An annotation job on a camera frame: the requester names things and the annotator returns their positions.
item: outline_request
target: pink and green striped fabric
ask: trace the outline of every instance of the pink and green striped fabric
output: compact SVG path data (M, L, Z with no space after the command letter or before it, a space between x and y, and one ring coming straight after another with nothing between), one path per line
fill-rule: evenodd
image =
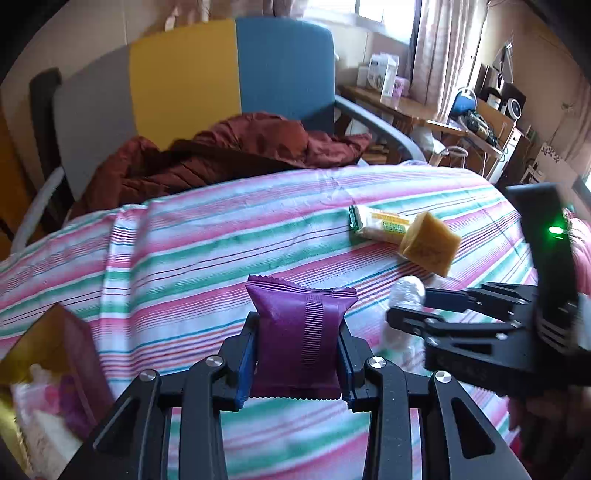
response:
M409 216L430 210L443 219L462 236L449 277L429 276L395 246L353 235L348 207L354 203ZM0 357L60 302L92 326L105 375L118 395L141 370L187 369L238 334L253 309L244 287L249 274L314 288L355 287L359 301L346 315L353 335L418 372L419 344L407 353L381 344L394 280L414 274L456 290L483 281L535 281L517 212L468 170L292 171L87 215L11 256L0 264ZM477 316L448 319L469 322ZM506 401L466 388L509 439ZM359 479L368 421L342 401L248 400L240 413L222 415L229 476ZM418 475L416 434L413 416ZM176 478L177 461L178 416L170 478Z

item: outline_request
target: blue gripper pad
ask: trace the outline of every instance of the blue gripper pad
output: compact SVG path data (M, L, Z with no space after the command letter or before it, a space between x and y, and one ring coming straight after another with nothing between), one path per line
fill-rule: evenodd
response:
M237 408L242 408L244 402L251 392L252 380L255 373L255 364L256 342L255 336L251 335L248 343L246 344L242 362L240 363L240 368L238 369L238 388L236 389L235 398Z
M339 379L340 393L343 400L351 408L351 402L355 399L353 395L353 371L349 365L349 358L341 341L337 341L337 377Z

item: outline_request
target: gray panel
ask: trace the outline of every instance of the gray panel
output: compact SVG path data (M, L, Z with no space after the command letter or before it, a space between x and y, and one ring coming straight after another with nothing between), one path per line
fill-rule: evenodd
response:
M129 48L94 61L66 80L54 97L61 164L75 200L93 173L137 135L129 87Z

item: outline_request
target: wall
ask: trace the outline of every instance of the wall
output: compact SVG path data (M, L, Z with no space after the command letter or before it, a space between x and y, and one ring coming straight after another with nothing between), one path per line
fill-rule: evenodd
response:
M561 41L521 0L507 0L489 8L476 65L491 64L511 35L514 84L527 97L518 126L525 129L531 124L538 132L539 147L561 123L562 104L574 101L580 69ZM477 75L475 68L471 85L475 84ZM568 131L561 129L552 143L561 151L567 141Z
M19 157L36 187L43 184L31 127L28 83L58 67L71 76L92 60L164 24L162 0L70 0L33 37L0 87L4 115Z
M579 218L591 222L591 212L572 189L577 173L558 155L546 154L544 151L540 151L536 160L538 169L546 175L545 180L557 185L562 201L565 204L572 203Z
M44 179L31 125L29 81L50 67L68 78L105 53L162 30L169 9L165 0L70 0L29 42L2 82L0 96L11 137L35 187ZM328 27L340 57L338 83L354 84L357 67L376 51L398 53L401 63L406 61L406 46L391 38L357 27Z

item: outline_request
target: purple wrapper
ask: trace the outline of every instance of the purple wrapper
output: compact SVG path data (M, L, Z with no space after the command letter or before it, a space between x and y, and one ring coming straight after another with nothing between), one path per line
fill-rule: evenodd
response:
M60 381L60 414L64 418L68 429L86 440L92 425L78 396L76 383L71 375L62 375Z
M337 338L356 290L252 275L246 290L261 317L251 397L339 398Z

